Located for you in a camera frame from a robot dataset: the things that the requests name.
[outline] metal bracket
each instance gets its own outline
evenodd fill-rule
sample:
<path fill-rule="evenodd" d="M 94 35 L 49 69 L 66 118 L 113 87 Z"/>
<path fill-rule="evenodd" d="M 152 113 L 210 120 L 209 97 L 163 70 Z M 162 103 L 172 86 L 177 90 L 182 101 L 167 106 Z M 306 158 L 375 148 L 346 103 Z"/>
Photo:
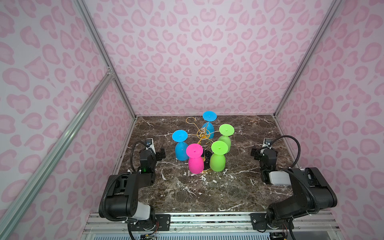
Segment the metal bracket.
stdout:
<path fill-rule="evenodd" d="M 111 67 L 107 67 L 107 74 L 108 75 L 113 74 L 113 71 L 112 71 Z"/>
<path fill-rule="evenodd" d="M 169 231 L 169 226 L 170 226 L 169 214 L 156 214 L 156 221 L 159 222 L 158 231 Z M 145 231 L 145 229 L 140 225 L 137 225 L 137 224 L 134 225 L 133 223 L 129 223 L 129 224 L 131 225 L 132 231 Z"/>
<path fill-rule="evenodd" d="M 265 214 L 264 213 L 262 213 L 262 214 L 259 214 L 259 213 L 250 214 L 250 217 L 251 217 L 251 224 L 252 224 L 253 230 L 264 230 L 264 229 L 279 230 L 279 229 L 283 229 L 282 225 L 280 227 L 278 227 L 277 229 L 270 228 L 268 225 L 266 225 L 266 221 L 264 221 L 265 220 Z"/>

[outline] hook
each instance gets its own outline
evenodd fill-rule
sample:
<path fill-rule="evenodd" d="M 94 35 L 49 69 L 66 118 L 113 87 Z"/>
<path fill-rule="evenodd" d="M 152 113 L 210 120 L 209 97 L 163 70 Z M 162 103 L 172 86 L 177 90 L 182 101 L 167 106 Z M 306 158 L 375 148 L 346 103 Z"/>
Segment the hook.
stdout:
<path fill-rule="evenodd" d="M 209 139 L 209 138 L 207 138 L 207 139 L 213 143 L 213 141 L 211 139 Z"/>
<path fill-rule="evenodd" d="M 196 125 L 194 122 L 188 122 L 188 119 L 189 119 L 189 118 L 193 118 L 193 119 L 195 120 L 195 122 L 196 122 L 196 118 L 195 118 L 195 117 L 187 117 L 187 118 L 185 119 L 185 121 L 186 121 L 188 124 L 194 124 L 194 125 L 196 126 L 197 129 L 200 129 L 199 127 L 197 127 L 197 125 Z"/>

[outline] marble tabletop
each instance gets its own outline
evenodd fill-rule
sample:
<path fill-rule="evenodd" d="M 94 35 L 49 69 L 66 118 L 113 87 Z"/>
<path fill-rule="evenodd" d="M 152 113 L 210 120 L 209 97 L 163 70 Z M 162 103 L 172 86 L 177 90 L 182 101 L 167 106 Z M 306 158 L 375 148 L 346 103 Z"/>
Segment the marble tabletop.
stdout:
<path fill-rule="evenodd" d="M 198 126 L 205 121 L 195 116 Z M 212 170 L 192 174 L 188 161 L 175 157 L 175 130 L 183 129 L 195 134 L 197 128 L 185 122 L 186 117 L 138 117 L 119 173 L 127 171 L 130 147 L 138 140 L 153 138 L 156 151 L 164 148 L 166 158 L 156 165 L 156 181 L 151 187 L 139 189 L 139 201 L 151 204 L 157 212 L 215 212 L 215 211 L 264 211 L 269 204 L 292 195 L 290 187 L 265 185 L 260 179 L 259 162 L 250 156 L 252 147 L 259 148 L 265 137 L 280 136 L 272 116 L 218 116 L 212 122 L 215 130 L 224 123 L 231 124 L 235 133 L 230 136 L 231 150 L 226 154 L 222 172 Z M 214 141 L 221 136 L 215 133 Z M 196 136 L 189 136 L 186 143 L 197 143 Z M 278 168 L 287 167 L 292 159 L 283 140 L 273 145 L 278 151 Z M 139 166 L 138 145 L 134 153 L 134 166 Z"/>

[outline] wire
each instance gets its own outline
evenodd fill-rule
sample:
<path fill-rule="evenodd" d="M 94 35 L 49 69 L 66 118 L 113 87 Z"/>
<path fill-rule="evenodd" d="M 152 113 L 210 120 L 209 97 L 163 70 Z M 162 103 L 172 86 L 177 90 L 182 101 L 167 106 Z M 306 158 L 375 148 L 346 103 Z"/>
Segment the wire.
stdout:
<path fill-rule="evenodd" d="M 156 222 L 155 222 L 155 225 L 157 226 L 156 229 L 155 229 L 152 233 L 147 234 L 147 236 L 153 235 L 155 232 L 157 232 L 157 230 L 159 229 L 159 222 L 156 221 Z"/>
<path fill-rule="evenodd" d="M 313 195 L 311 189 L 310 189 L 310 186 L 304 182 L 301 178 L 299 178 L 296 174 L 294 174 L 293 172 L 289 171 L 288 169 L 282 169 L 282 171 L 288 173 L 290 176 L 294 177 L 302 187 L 305 188 L 305 190 L 308 192 L 313 204 L 314 204 L 314 211 L 308 211 L 308 213 L 311 213 L 311 214 L 316 214 L 320 211 L 320 206 L 319 206 L 319 202 L 317 201 L 316 197 Z"/>
<path fill-rule="evenodd" d="M 289 220 L 288 220 L 288 229 L 289 229 L 289 233 L 291 234 L 291 238 L 292 238 L 292 240 L 296 240 L 296 238 L 295 238 L 295 236 L 293 235 L 293 231 L 292 231 L 292 225 L 293 225 L 293 219 L 292 218 L 290 218 Z"/>
<path fill-rule="evenodd" d="M 129 236 L 131 237 L 131 240 L 135 240 L 135 238 L 133 237 L 131 226 L 130 226 L 129 222 L 127 224 L 127 228 L 128 228 L 128 233 L 129 233 Z"/>
<path fill-rule="evenodd" d="M 149 150 L 153 153 L 153 155 L 156 155 L 154 152 L 153 152 L 153 149 L 151 147 L 149 147 L 149 145 L 145 144 L 144 142 L 142 141 L 137 141 L 133 144 L 132 146 L 132 149 L 131 149 L 131 157 L 129 158 L 129 164 L 131 165 L 131 169 L 133 172 L 136 172 L 136 169 L 134 168 L 133 166 L 133 152 L 135 151 L 135 147 L 138 143 L 141 143 L 144 147 L 146 148 L 149 148 Z"/>
<path fill-rule="evenodd" d="M 106 219 L 108 219 L 109 221 L 112 221 L 112 222 L 118 222 L 118 221 L 121 221 L 124 219 L 124 217 L 121 217 L 121 218 L 115 218 L 115 217 L 111 217 L 108 213 L 107 213 L 107 210 L 106 210 L 106 205 L 107 205 L 107 196 L 108 196 L 108 193 L 109 193 L 109 190 L 111 189 L 111 187 L 113 186 L 113 184 L 123 175 L 129 175 L 130 173 L 128 172 L 124 172 L 124 173 L 120 173 L 118 175 L 116 175 L 108 184 L 107 186 L 105 187 L 105 190 L 104 190 L 104 193 L 103 193 L 103 197 L 101 198 L 101 212 L 102 214 L 104 215 L 104 217 Z"/>
<path fill-rule="evenodd" d="M 288 236 L 288 229 L 285 223 L 283 223 L 283 226 L 285 227 L 285 232 L 286 232 L 285 236 Z"/>
<path fill-rule="evenodd" d="M 266 224 L 267 224 L 267 222 L 266 222 L 266 220 L 264 219 L 264 220 L 261 220 L 261 221 L 257 221 L 257 222 L 255 222 L 255 226 L 257 225 L 257 224 L 259 224 L 259 223 L 265 223 L 265 228 L 264 228 L 264 230 L 263 231 L 260 231 L 260 230 L 258 230 L 258 229 L 256 229 L 258 232 L 265 232 L 266 231 Z"/>
<path fill-rule="evenodd" d="M 290 136 L 290 135 L 282 135 L 282 136 L 276 138 L 275 140 L 273 140 L 273 141 L 271 142 L 270 146 L 272 147 L 272 145 L 273 145 L 277 140 L 279 140 L 279 139 L 281 139 L 281 138 L 285 138 L 285 137 L 288 137 L 288 138 L 290 138 L 290 139 L 293 139 L 293 140 L 296 142 L 296 144 L 297 144 L 297 156 L 296 156 L 296 159 L 294 160 L 293 164 L 290 166 L 290 168 L 293 168 L 293 167 L 296 165 L 296 163 L 299 161 L 299 157 L 300 157 L 300 154 L 301 154 L 300 143 L 299 143 L 299 141 L 297 141 L 296 138 L 294 138 L 294 137 L 292 137 L 292 136 Z"/>

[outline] metal rail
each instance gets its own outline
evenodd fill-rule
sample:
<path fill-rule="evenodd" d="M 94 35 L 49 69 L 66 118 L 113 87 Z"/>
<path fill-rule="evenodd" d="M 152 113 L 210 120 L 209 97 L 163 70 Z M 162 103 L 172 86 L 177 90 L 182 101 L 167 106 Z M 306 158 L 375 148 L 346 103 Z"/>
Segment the metal rail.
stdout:
<path fill-rule="evenodd" d="M 53 146 L 52 150 L 44 158 L 36 172 L 28 180 L 23 190 L 9 206 L 0 221 L 0 239 L 8 239 L 8 237 L 12 234 L 17 224 L 24 216 L 24 213 L 28 210 L 36 195 L 43 187 L 45 181 L 51 175 L 57 163 L 72 143 L 72 140 L 80 130 L 81 126 L 92 112 L 94 106 L 103 95 L 105 89 L 111 83 L 112 79 L 112 74 L 106 74 L 104 76 L 101 82 L 97 85 L 96 89 L 80 108 L 74 119 L 68 125 L 62 136 Z"/>
<path fill-rule="evenodd" d="M 250 213 L 265 212 L 165 212 L 170 214 L 170 230 L 161 233 L 252 233 Z M 340 231 L 338 225 L 328 210 L 318 214 L 297 218 L 294 221 L 295 232 Z M 110 222 L 99 214 L 91 214 L 83 234 L 116 234 L 126 233 L 127 225 L 121 222 Z"/>
<path fill-rule="evenodd" d="M 81 240 L 131 240 L 128 234 L 89 234 L 83 235 Z M 133 234 L 140 239 L 140 234 Z M 161 233 L 157 240 L 271 240 L 269 233 Z"/>
<path fill-rule="evenodd" d="M 127 94 L 125 93 L 125 91 L 122 87 L 122 84 L 121 84 L 121 82 L 120 82 L 120 80 L 116 74 L 116 71 L 113 67 L 112 61 L 109 58 L 108 53 L 105 49 L 105 46 L 101 40 L 101 37 L 100 37 L 96 27 L 95 27 L 95 24 L 93 22 L 92 16 L 88 10 L 87 5 L 85 4 L 84 0 L 73 0 L 73 1 L 74 1 L 83 21 L 85 23 L 85 26 L 87 27 L 89 33 L 91 34 L 93 41 L 95 42 L 97 49 L 100 52 L 100 55 L 101 55 L 105 65 L 106 65 L 106 67 L 112 72 L 113 75 L 116 76 L 114 81 L 118 87 L 119 93 L 123 99 L 124 104 L 127 106 L 129 113 L 131 114 L 132 118 L 135 119 L 136 118 L 135 112 L 134 112 L 131 104 L 129 103 Z"/>
<path fill-rule="evenodd" d="M 124 139 L 124 142 L 122 144 L 122 146 L 124 146 L 124 148 L 121 149 L 121 152 L 119 154 L 119 158 L 118 158 L 118 160 L 117 160 L 117 162 L 115 164 L 114 170 L 113 170 L 113 174 L 118 174 L 119 173 L 119 170 L 120 170 L 120 167 L 121 167 L 121 163 L 122 163 L 122 161 L 124 159 L 124 156 L 125 156 L 125 153 L 127 151 L 129 139 L 131 138 L 131 135 L 132 135 L 132 132 L 133 132 L 133 128 L 135 127 L 136 121 L 137 121 L 137 118 L 135 118 L 132 121 L 130 129 L 129 129 L 128 133 L 127 133 L 127 136 Z"/>
<path fill-rule="evenodd" d="M 344 0 L 332 1 L 331 6 L 329 7 L 327 13 L 325 14 L 323 21 L 321 22 L 319 28 L 317 29 L 317 32 L 314 35 L 313 40 L 303 57 L 303 60 L 300 62 L 295 74 L 293 75 L 291 82 L 289 83 L 286 91 L 284 92 L 284 95 L 281 98 L 281 101 L 277 106 L 275 113 L 273 114 L 274 116 L 278 116 L 282 111 L 282 109 L 284 108 L 284 105 L 287 102 L 289 96 L 291 95 L 293 89 L 295 88 L 296 83 L 299 81 L 302 72 L 307 67 L 309 61 L 311 60 L 313 54 L 315 53 L 317 47 L 319 46 L 323 36 L 327 32 L 328 28 L 331 26 L 332 21 L 334 20 L 334 18 L 336 17 L 336 14 L 338 13 L 338 10 L 341 9 L 340 6 L 343 4 L 343 2 Z"/>

